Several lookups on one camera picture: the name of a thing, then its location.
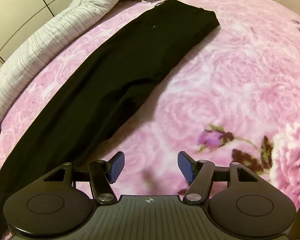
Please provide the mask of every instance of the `black pants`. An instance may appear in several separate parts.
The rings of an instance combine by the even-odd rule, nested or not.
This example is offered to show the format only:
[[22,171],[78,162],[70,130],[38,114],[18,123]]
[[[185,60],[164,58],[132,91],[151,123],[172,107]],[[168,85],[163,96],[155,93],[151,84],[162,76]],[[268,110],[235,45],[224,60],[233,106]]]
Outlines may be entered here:
[[64,162],[81,165],[154,87],[219,25],[212,11],[167,0],[128,23],[66,81],[0,170],[0,238],[7,198]]

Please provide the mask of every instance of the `bed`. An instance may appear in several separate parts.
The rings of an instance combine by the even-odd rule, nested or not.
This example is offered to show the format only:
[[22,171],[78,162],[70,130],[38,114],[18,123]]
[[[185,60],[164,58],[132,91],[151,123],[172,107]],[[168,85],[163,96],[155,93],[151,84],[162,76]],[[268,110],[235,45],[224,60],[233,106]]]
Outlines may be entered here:
[[[180,1],[214,11],[220,27],[182,59],[87,163],[123,151],[126,164],[113,185],[116,195],[182,196],[188,184],[178,169],[179,151],[217,166],[238,161],[285,193],[298,209],[300,15],[271,0]],[[38,73],[2,121],[0,168],[87,56],[157,3],[120,0]],[[234,136],[224,146],[206,135],[220,129]],[[215,184],[211,196],[225,186]],[[89,194],[88,185],[80,187]]]

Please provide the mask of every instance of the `floral pattern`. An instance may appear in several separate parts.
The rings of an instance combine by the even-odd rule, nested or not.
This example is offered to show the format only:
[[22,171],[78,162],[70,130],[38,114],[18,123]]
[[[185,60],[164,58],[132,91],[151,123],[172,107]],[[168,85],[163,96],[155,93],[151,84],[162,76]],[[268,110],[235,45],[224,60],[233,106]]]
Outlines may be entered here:
[[[213,10],[220,27],[181,60],[87,162],[125,153],[125,168],[112,185],[119,196],[183,195],[188,184],[177,164],[182,150],[217,166],[238,161],[299,208],[300,16],[271,0],[180,1]],[[120,1],[34,78],[2,122],[0,167],[80,64],[156,3]],[[225,187],[215,183],[211,196]],[[90,191],[89,185],[81,189]]]

